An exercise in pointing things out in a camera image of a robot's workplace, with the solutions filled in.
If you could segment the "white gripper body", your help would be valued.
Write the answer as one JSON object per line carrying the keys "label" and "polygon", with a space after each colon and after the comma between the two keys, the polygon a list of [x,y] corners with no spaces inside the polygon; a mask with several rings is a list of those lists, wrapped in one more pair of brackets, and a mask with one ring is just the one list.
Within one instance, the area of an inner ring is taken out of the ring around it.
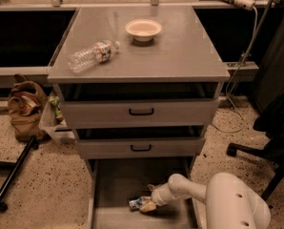
{"label": "white gripper body", "polygon": [[176,196],[169,185],[165,183],[152,191],[151,199],[157,206],[164,206],[175,200]]}

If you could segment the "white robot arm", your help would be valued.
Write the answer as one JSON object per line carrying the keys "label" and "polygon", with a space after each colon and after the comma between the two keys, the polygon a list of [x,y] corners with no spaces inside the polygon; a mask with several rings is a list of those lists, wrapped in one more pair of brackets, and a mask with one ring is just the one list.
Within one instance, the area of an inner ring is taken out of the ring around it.
{"label": "white robot arm", "polygon": [[149,197],[142,197],[139,210],[154,211],[180,199],[194,198],[205,204],[207,229],[268,229],[271,212],[265,200],[240,178],[217,173],[206,185],[173,174],[162,185],[148,185]]}

